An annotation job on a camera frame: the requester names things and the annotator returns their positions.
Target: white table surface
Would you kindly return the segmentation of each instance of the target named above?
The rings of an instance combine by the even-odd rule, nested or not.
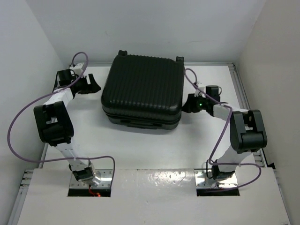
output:
[[[190,66],[204,85],[222,87],[221,101],[239,106],[228,66]],[[88,67],[103,88],[109,67]],[[185,80],[183,102],[194,88]],[[74,140],[88,157],[110,155],[116,159],[117,169],[178,169],[203,168],[225,124],[206,112],[182,113],[176,129],[148,130],[112,124],[102,110],[102,91],[76,95],[68,107],[74,126]],[[214,158],[223,155],[230,145],[229,129]],[[48,147],[46,159],[60,158],[61,153]],[[244,162],[254,162],[249,156]],[[110,169],[110,159],[94,160],[97,169]],[[45,163],[43,168],[67,168],[67,161]]]
[[[257,175],[241,167],[240,183]],[[240,196],[197,197],[187,170],[117,170],[112,195],[67,197],[68,169],[36,169],[18,225],[282,225],[288,221],[271,168]]]
[[[238,105],[228,67],[191,68],[205,85],[223,88],[222,101]],[[108,67],[88,69],[102,87],[108,71]],[[185,82],[184,101],[191,92]],[[183,113],[173,131],[114,125],[102,111],[101,93],[78,95],[67,109],[81,150],[89,157],[116,158],[111,197],[67,197],[72,175],[68,163],[45,163],[33,173],[18,225],[281,225],[288,221],[271,168],[263,168],[260,179],[240,188],[240,196],[196,196],[192,168],[203,167],[224,121],[201,112]],[[228,146],[227,132],[216,157]],[[60,153],[49,147],[46,158],[58,157]],[[254,162],[253,156],[246,161]],[[104,159],[94,165],[112,167]],[[253,166],[237,168],[238,183],[250,181],[257,173]]]

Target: white wall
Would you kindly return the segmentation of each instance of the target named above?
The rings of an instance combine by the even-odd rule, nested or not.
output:
[[[0,21],[0,225],[4,225],[24,169],[36,166],[9,151],[8,126],[22,106],[51,91],[63,65],[25,0],[0,1]],[[39,158],[43,145],[32,108],[17,121],[12,144],[22,156]]]
[[[300,224],[300,1],[268,0],[238,63],[252,108],[261,109],[293,224]]]
[[[186,61],[237,60],[265,0],[26,0],[63,62],[118,50]]]

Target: metal bracket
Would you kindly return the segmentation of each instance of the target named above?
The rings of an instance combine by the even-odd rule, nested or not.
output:
[[[20,184],[19,192],[16,197],[15,204],[11,211],[10,218],[7,225],[17,225],[21,215],[22,207],[25,202],[25,198],[27,195],[27,191],[29,188],[32,175],[33,175],[33,170],[25,170]]]
[[[95,170],[95,177],[98,180],[98,185],[91,189],[109,189],[112,182],[112,170]],[[77,181],[74,176],[71,176],[69,189],[89,189],[89,186],[81,181]]]
[[[207,170],[208,176],[212,176],[211,169]],[[224,188],[235,188],[238,186],[238,181],[236,179],[235,173],[232,177],[224,180],[214,180],[209,179],[206,176],[206,169],[195,170],[195,181],[196,189],[224,189]]]

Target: ribbed suitcase shell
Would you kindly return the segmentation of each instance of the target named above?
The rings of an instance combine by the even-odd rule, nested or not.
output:
[[[174,129],[181,117],[183,58],[115,57],[101,101],[111,122],[138,128]]]

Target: cable clip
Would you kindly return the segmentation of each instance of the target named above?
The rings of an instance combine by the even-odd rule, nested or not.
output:
[[[195,91],[195,97],[201,96],[201,92],[204,92],[205,86],[203,86],[203,84],[199,81],[195,82],[194,85],[198,87],[198,89]]]
[[[64,89],[63,89],[63,88],[59,88],[59,89],[57,89],[56,91],[60,93],[60,92],[63,92]]]

